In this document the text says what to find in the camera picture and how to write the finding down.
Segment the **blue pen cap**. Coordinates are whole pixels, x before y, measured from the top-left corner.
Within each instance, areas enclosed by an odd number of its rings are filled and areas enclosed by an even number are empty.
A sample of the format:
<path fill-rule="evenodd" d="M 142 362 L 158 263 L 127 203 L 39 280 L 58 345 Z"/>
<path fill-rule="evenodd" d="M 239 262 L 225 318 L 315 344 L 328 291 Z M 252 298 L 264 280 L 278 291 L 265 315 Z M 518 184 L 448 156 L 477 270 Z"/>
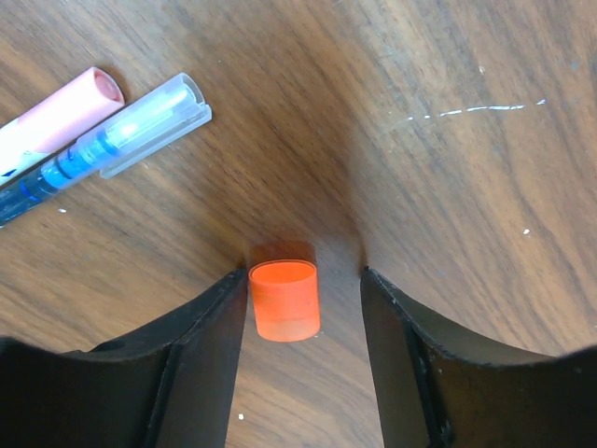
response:
<path fill-rule="evenodd" d="M 76 177 L 116 175 L 211 118 L 201 90 L 181 73 L 79 137 L 68 151 L 83 160 Z"/>

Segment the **white pink pen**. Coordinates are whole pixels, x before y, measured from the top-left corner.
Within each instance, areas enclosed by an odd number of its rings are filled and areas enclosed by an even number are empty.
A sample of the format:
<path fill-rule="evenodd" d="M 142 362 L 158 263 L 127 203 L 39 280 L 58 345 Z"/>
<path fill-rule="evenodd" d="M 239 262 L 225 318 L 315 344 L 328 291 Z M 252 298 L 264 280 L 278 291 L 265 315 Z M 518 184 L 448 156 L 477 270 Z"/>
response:
<path fill-rule="evenodd" d="M 1 129 L 1 185 L 57 150 L 48 119 L 13 119 Z"/>

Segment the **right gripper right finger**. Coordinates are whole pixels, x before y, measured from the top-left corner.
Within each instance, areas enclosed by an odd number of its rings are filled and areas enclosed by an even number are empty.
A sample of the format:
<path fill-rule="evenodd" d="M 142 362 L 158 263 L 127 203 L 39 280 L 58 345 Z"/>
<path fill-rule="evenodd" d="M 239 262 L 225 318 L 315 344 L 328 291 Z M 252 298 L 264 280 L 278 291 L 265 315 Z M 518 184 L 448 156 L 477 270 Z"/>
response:
<path fill-rule="evenodd" d="M 592 447 L 596 350 L 549 357 L 500 343 L 361 275 L 387 447 Z"/>

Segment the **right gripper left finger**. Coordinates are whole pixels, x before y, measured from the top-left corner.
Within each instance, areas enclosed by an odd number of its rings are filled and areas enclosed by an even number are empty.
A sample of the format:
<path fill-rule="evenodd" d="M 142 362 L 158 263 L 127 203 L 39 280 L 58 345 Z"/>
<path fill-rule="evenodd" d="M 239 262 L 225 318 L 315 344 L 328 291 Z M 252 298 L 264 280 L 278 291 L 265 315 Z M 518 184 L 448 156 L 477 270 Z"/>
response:
<path fill-rule="evenodd" d="M 88 352 L 1 341 L 5 447 L 221 447 L 247 307 L 246 273 Z"/>

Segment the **pink pen cap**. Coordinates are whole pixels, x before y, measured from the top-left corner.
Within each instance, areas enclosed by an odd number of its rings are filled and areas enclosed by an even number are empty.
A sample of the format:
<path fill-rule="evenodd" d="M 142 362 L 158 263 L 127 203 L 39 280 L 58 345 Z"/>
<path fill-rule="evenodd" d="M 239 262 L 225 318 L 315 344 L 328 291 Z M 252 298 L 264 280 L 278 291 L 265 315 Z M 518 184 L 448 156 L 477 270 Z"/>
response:
<path fill-rule="evenodd" d="M 19 118 L 15 147 L 21 152 L 53 153 L 123 106 L 117 82 L 91 67 Z"/>

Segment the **dark blue pen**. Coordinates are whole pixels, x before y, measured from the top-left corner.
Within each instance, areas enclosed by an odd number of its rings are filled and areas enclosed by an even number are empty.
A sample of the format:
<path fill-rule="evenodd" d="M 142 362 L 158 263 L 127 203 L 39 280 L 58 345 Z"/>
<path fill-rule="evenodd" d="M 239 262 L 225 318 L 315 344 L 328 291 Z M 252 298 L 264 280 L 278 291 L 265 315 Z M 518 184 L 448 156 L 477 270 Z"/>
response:
<path fill-rule="evenodd" d="M 95 160 L 72 145 L 1 190 L 1 227 L 89 175 Z"/>

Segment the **orange highlighter cap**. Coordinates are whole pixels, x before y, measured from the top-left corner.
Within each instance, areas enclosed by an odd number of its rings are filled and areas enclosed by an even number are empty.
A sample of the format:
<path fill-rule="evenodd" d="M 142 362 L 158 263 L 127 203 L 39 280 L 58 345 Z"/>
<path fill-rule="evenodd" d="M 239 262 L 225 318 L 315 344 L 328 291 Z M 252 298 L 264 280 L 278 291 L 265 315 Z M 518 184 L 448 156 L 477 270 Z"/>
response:
<path fill-rule="evenodd" d="M 249 272 L 258 335 L 271 342 L 294 343 L 321 327 L 318 273 L 302 259 L 259 263 Z"/>

